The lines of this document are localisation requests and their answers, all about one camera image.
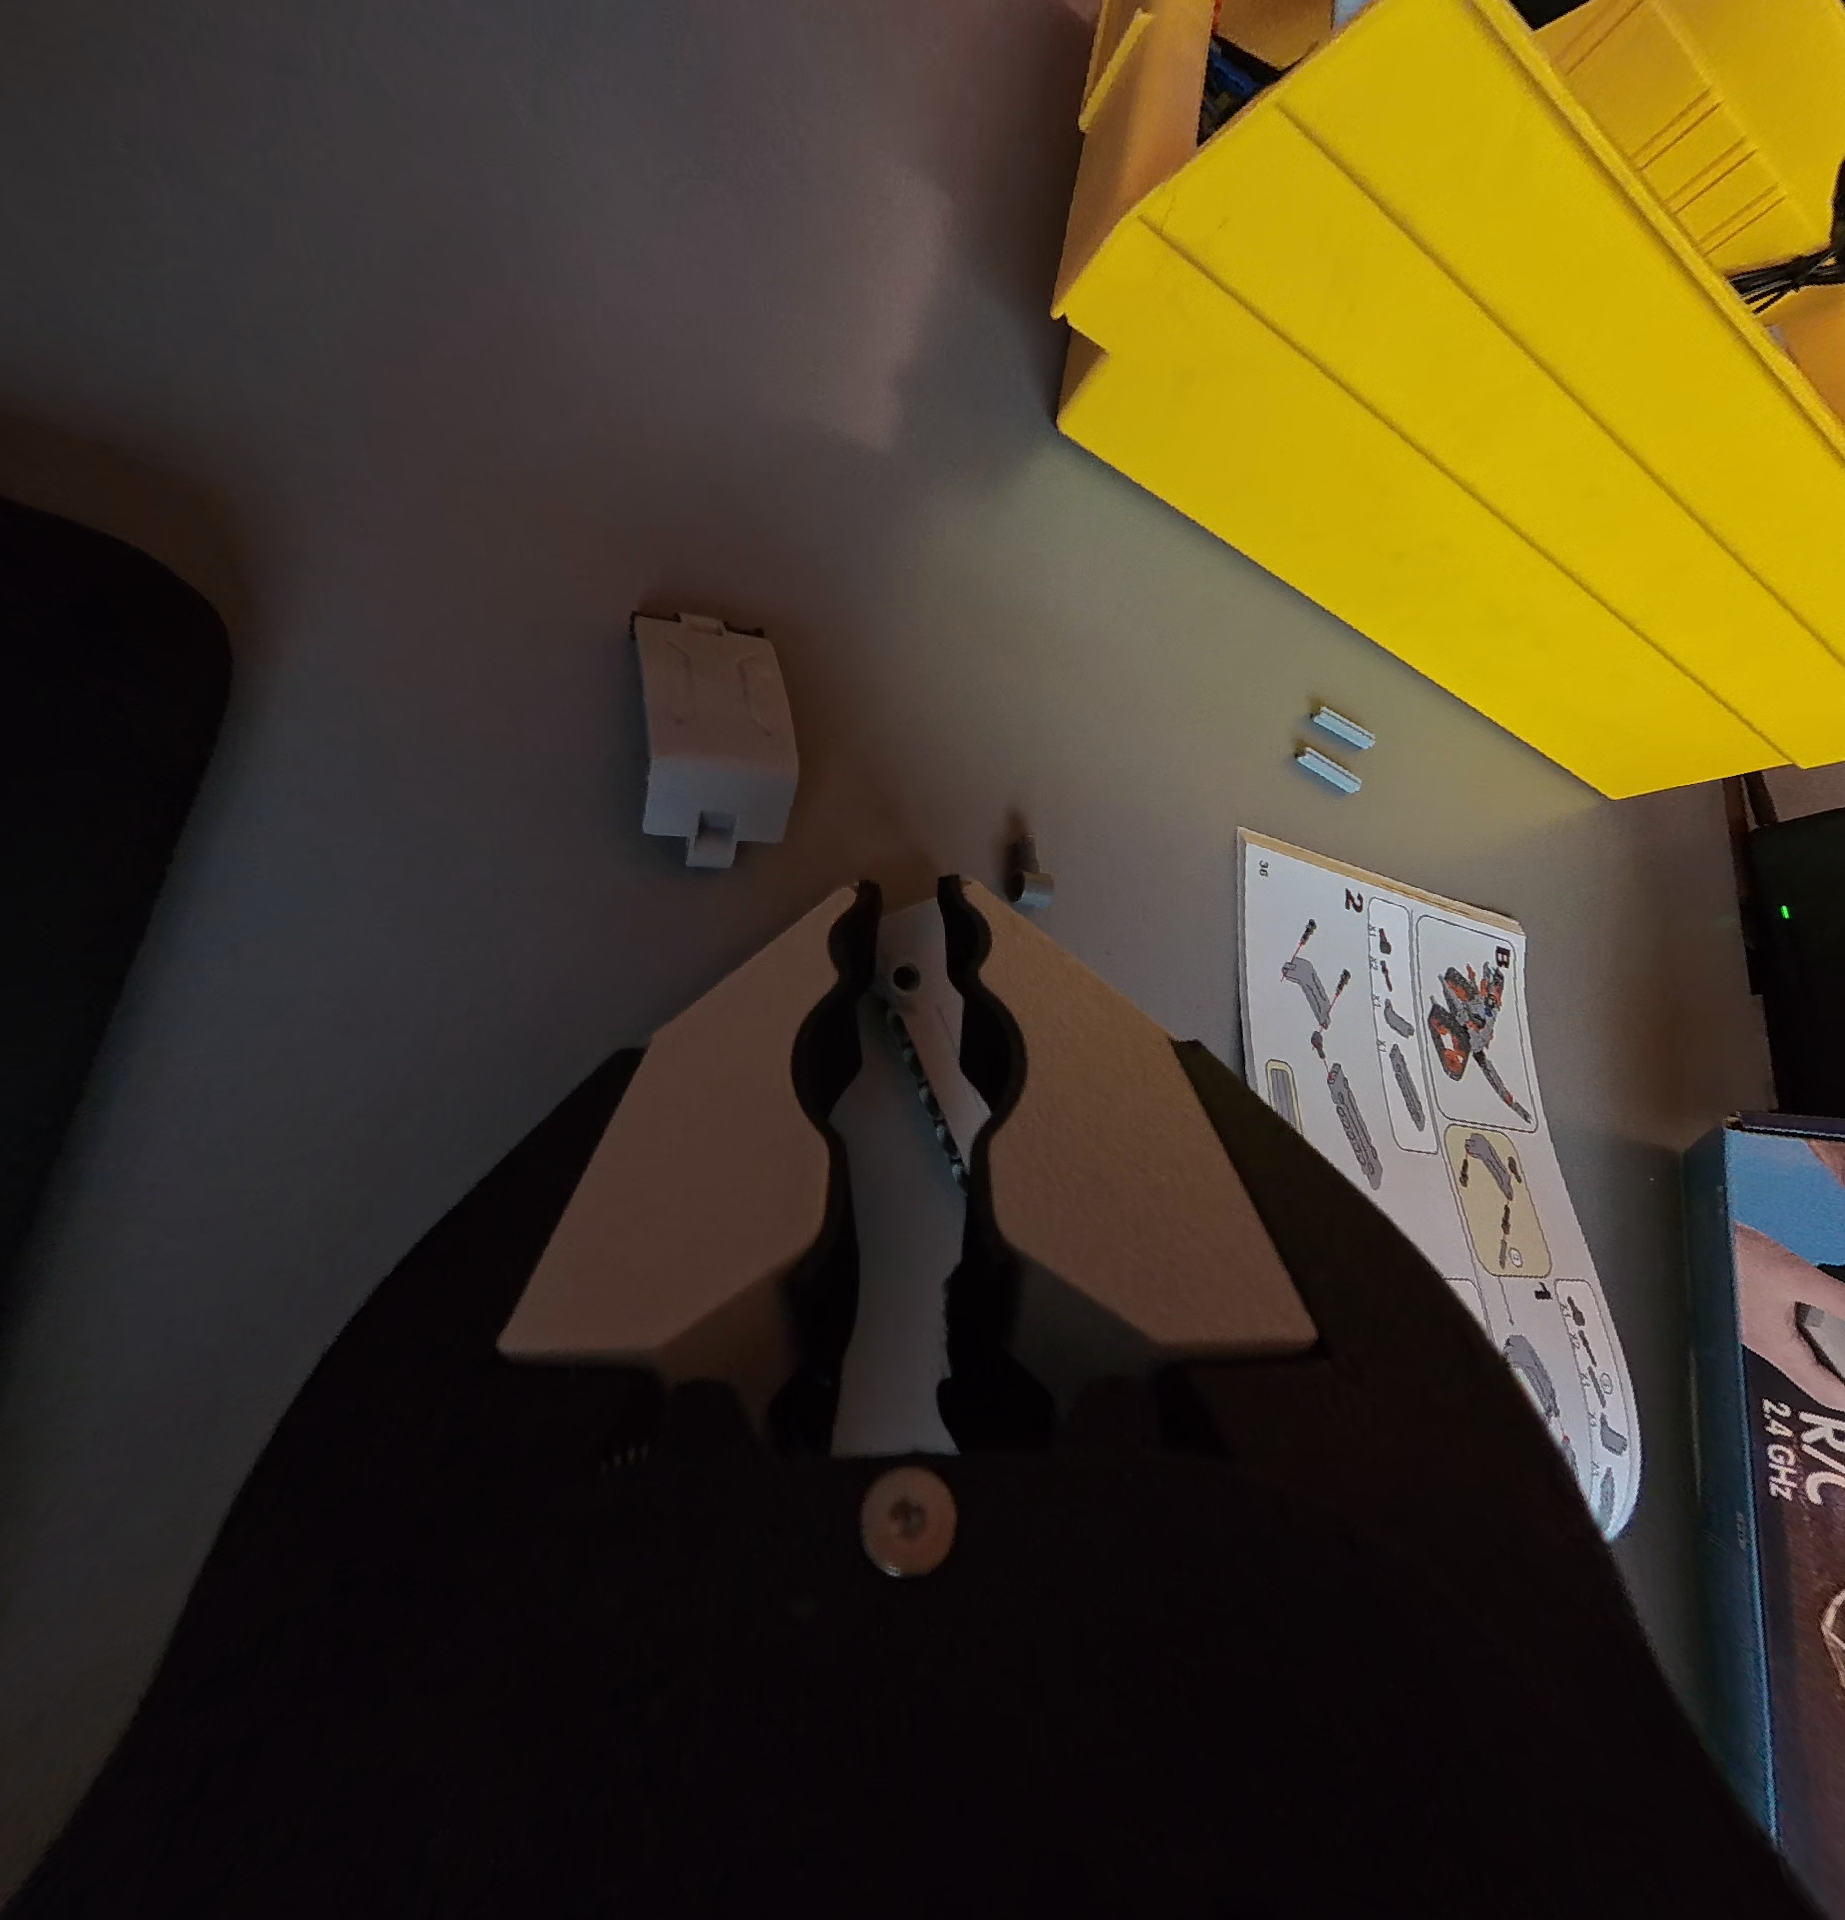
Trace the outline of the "yellow storage bin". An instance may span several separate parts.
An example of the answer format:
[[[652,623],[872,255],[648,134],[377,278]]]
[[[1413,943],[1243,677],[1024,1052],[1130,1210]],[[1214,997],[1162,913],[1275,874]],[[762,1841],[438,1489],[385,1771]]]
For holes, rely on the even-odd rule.
[[[1842,4],[1371,4],[1197,146],[1105,4],[1058,430],[1606,795],[1845,758]]]

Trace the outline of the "black device with green light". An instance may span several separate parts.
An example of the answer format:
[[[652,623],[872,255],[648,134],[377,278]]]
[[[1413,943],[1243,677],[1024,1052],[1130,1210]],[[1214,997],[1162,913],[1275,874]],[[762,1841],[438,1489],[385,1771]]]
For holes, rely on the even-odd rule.
[[[1767,773],[1745,784],[1749,983],[1778,1105],[1845,1118],[1845,804],[1781,823]]]

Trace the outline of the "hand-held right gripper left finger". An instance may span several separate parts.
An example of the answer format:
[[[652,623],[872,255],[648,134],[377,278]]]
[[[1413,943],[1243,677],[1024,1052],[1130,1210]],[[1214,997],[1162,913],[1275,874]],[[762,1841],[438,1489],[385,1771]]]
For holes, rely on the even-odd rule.
[[[513,1308],[513,1361],[718,1380],[788,1453],[826,1453],[858,1323],[831,1111],[882,892],[840,887],[656,1030]]]

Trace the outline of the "grey desk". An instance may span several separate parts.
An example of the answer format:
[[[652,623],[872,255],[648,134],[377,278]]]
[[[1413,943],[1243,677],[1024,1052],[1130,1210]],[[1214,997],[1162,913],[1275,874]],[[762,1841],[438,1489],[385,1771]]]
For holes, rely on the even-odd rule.
[[[0,1904],[375,1283],[853,876],[1238,1058],[1235,833],[1512,913],[1711,1711],[1680,1156],[1767,1109],[1725,802],[1606,802],[1052,430],[1080,4],[0,4],[0,491],[232,711],[0,1347]],[[783,841],[646,833],[635,615],[771,643]],[[1376,733],[1345,751],[1316,705]],[[1294,766],[1320,747],[1356,795]]]

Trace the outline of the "blue robot kit box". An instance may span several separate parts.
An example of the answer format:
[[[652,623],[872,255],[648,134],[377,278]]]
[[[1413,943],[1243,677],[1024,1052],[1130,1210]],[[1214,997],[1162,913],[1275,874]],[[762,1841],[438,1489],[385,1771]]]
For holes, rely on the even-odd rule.
[[[1845,1122],[1740,1116],[1685,1156],[1711,1743],[1845,1918]]]

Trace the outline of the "building pieces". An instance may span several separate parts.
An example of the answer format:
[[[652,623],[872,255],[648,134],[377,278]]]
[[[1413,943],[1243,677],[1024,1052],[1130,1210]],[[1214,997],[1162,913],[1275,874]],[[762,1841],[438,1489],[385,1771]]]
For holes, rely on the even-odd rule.
[[[1217,4],[1197,146],[1345,28],[1366,4]]]

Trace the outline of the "grey assembled beam piece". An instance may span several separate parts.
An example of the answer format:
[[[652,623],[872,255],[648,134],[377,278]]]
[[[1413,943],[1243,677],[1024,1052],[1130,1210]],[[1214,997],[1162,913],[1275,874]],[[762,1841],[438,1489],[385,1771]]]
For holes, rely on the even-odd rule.
[[[937,899],[883,917],[861,1047],[862,1068],[834,1109],[858,1210],[861,1308],[831,1451],[952,1453],[937,1403],[950,1374],[947,1289],[965,1242],[966,1156],[990,1109],[960,1072],[960,997]]]

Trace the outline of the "open instruction booklet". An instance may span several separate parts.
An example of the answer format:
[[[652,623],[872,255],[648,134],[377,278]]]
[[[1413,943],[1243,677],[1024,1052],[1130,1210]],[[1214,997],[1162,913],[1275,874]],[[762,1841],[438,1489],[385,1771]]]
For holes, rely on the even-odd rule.
[[[1606,1539],[1647,1446],[1559,1174],[1516,921],[1238,833],[1247,1083],[1453,1283]]]

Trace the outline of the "grey curved building piece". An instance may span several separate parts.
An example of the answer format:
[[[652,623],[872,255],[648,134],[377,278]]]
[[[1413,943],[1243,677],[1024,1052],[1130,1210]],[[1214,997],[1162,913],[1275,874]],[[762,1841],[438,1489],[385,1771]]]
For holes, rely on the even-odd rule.
[[[788,695],[771,643],[718,618],[635,615],[646,689],[646,833],[727,871],[739,841],[783,841],[798,791]]]

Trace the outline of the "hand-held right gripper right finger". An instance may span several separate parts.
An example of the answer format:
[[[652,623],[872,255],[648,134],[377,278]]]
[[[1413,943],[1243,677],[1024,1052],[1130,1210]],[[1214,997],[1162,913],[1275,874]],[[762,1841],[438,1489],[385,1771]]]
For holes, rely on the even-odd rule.
[[[1098,1380],[1295,1358],[1316,1323],[1165,1026],[1004,899],[941,878],[966,1218],[937,1390],[960,1453],[1045,1446]]]

